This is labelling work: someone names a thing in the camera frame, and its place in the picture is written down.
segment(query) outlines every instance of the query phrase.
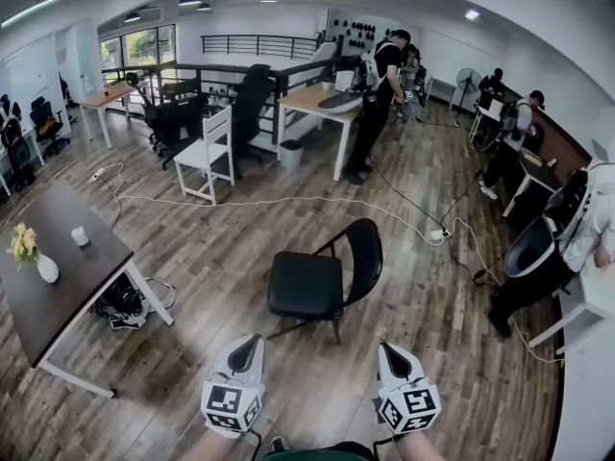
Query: white vase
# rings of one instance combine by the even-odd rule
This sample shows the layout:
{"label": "white vase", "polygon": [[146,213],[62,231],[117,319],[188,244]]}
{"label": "white vase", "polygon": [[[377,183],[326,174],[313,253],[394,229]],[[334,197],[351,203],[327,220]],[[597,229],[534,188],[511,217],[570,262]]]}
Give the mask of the white vase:
{"label": "white vase", "polygon": [[40,251],[37,252],[37,269],[42,279],[48,283],[53,283],[60,276],[58,265]]}

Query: desk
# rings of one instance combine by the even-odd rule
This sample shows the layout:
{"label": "desk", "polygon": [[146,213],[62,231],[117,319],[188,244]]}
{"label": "desk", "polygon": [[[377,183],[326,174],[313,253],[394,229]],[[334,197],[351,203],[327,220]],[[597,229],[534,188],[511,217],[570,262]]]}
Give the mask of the desk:
{"label": "desk", "polygon": [[578,276],[581,286],[580,295],[582,301],[570,310],[566,315],[546,331],[540,333],[529,342],[529,347],[544,342],[550,336],[556,334],[560,329],[572,323],[581,314],[590,313],[595,318],[595,323],[578,333],[574,339],[566,342],[563,347],[557,349],[557,354],[569,352],[579,346],[584,340],[594,333],[607,320],[615,316],[615,267],[607,266],[605,269],[597,268],[594,264],[594,257],[590,256],[585,266]]}
{"label": "desk", "polygon": [[[32,264],[17,263],[10,247],[12,228],[24,222],[37,233],[37,244],[60,269],[55,283],[45,282]],[[86,230],[89,243],[80,248],[71,231]],[[82,388],[112,398],[114,392],[50,361],[62,338],[86,314],[102,293],[123,273],[169,326],[173,318],[137,270],[133,252],[90,210],[65,182],[55,182],[19,213],[0,234],[0,274],[15,331],[34,367]]]}
{"label": "desk", "polygon": [[[42,154],[40,153],[40,149],[38,148],[37,131],[32,127],[28,127],[23,132],[21,132],[21,134],[26,139],[26,141],[28,141],[28,138],[30,138],[30,143],[32,144],[32,148],[37,154],[38,160],[40,160],[40,165],[45,165],[45,161],[43,160]],[[0,146],[0,160],[2,160],[8,154],[9,153],[7,152],[7,149],[5,149],[3,145]],[[4,176],[2,176],[2,169],[0,169],[0,182],[2,183],[2,187],[4,188],[4,190],[7,192],[7,195],[11,196],[11,191],[7,186],[7,182],[5,181]]]}
{"label": "desk", "polygon": [[517,191],[515,192],[514,196],[510,200],[510,203],[506,207],[506,210],[504,210],[504,213],[502,215],[503,217],[507,217],[510,214],[516,204],[515,198],[517,198],[521,193],[526,191],[531,182],[537,182],[542,187],[548,189],[552,193],[555,193],[555,191],[557,191],[561,187],[561,183],[557,179],[557,176],[547,167],[546,164],[543,163],[542,165],[538,166],[531,160],[527,160],[524,157],[524,154],[521,154],[519,156],[519,163],[521,164],[521,167],[523,167],[525,176],[523,177],[521,184],[519,184],[519,187],[517,188]]}
{"label": "desk", "polygon": [[451,100],[449,101],[449,109],[452,108],[453,99],[455,98],[455,91],[457,90],[457,86],[453,84],[449,84],[448,82],[445,82],[445,81],[441,81],[440,79],[436,79],[435,77],[430,77],[430,81],[427,84],[427,97],[425,98],[425,107],[427,107],[427,102],[430,99],[431,90],[433,89],[434,82],[438,82],[439,84],[442,84],[451,90]]}
{"label": "desk", "polygon": [[[118,82],[117,84],[110,85],[103,92],[99,92],[91,97],[88,97],[85,101],[83,101],[79,108],[81,109],[81,114],[84,118],[84,125],[86,125],[86,133],[87,138],[92,139],[92,132],[89,128],[89,124],[87,123],[86,109],[95,109],[98,112],[98,118],[100,119],[100,124],[103,129],[103,136],[105,137],[105,142],[107,143],[107,148],[111,148],[111,141],[109,140],[109,131],[107,130],[107,124],[105,123],[105,109],[107,106],[113,101],[117,101],[123,97],[126,97],[131,92],[135,90],[134,87],[130,87],[126,81]],[[128,101],[126,103],[126,119],[128,121],[131,120],[131,113],[128,109]]]}
{"label": "desk", "polygon": [[481,108],[480,106],[477,108],[477,115],[474,117],[474,123],[472,124],[472,128],[470,129],[470,140],[473,140],[477,131],[479,130],[480,121],[482,118],[486,116],[487,118],[493,119],[497,122],[500,122],[500,114],[496,114],[496,112],[490,109]]}
{"label": "desk", "polygon": [[322,112],[318,105],[339,94],[335,89],[325,90],[322,85],[316,84],[311,87],[291,92],[280,99],[280,120],[278,123],[278,160],[280,160],[280,144],[284,142],[286,136],[286,110],[306,112],[307,114],[315,114],[321,118],[330,119],[343,125],[342,135],[339,140],[339,148],[337,149],[337,159],[335,160],[335,170],[333,171],[333,179],[339,181],[346,155],[346,146],[348,145],[348,136],[350,135],[350,126],[361,113],[360,108],[353,109],[342,114],[328,114]]}

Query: gray trash can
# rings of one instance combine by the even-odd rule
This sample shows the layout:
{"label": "gray trash can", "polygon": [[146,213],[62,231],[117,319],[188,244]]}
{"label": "gray trash can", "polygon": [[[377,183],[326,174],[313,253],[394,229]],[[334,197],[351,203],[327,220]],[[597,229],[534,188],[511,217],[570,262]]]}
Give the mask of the gray trash can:
{"label": "gray trash can", "polygon": [[301,155],[304,152],[304,146],[297,140],[286,140],[280,144],[282,149],[280,153],[281,162],[284,169],[288,171],[296,171],[301,165]]}

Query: foot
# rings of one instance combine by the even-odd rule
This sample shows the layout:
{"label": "foot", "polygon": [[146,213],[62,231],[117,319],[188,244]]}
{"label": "foot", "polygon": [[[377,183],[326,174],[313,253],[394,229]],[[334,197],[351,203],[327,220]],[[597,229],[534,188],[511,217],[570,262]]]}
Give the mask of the foot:
{"label": "foot", "polygon": [[498,195],[496,195],[496,192],[493,190],[493,188],[490,188],[489,186],[481,186],[480,191],[482,191],[483,194],[491,198],[491,200],[498,199]]}
{"label": "foot", "polygon": [[361,172],[361,173],[371,173],[374,170],[374,168],[371,165],[363,162],[363,164],[360,165],[357,170],[358,172]]}
{"label": "foot", "polygon": [[491,309],[488,312],[487,318],[489,319],[489,323],[491,323],[491,326],[496,330],[496,332],[501,338],[510,338],[510,335],[512,334],[512,331],[510,331],[510,326],[506,321],[502,321],[500,318],[497,317],[494,312],[494,309]]}
{"label": "foot", "polygon": [[358,173],[344,173],[344,179],[350,184],[361,186],[363,184],[363,178]]}
{"label": "foot", "polygon": [[286,438],[281,435],[274,437],[269,445],[269,453],[284,452],[285,450],[290,450],[290,444]]}

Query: black folding chair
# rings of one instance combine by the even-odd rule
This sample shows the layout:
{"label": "black folding chair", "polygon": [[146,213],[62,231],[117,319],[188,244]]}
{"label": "black folding chair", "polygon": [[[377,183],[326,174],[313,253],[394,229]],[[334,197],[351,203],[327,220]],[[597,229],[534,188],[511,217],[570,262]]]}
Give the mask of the black folding chair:
{"label": "black folding chair", "polygon": [[[343,236],[348,238],[354,262],[353,282],[345,301],[342,264],[335,257],[334,247]],[[321,255],[327,249],[332,255]],[[339,320],[343,309],[370,293],[381,275],[382,261],[381,237],[378,227],[370,219],[356,220],[313,255],[277,253],[269,280],[269,311],[302,322],[274,333],[268,339],[314,321],[331,321],[337,344],[341,345]]]}

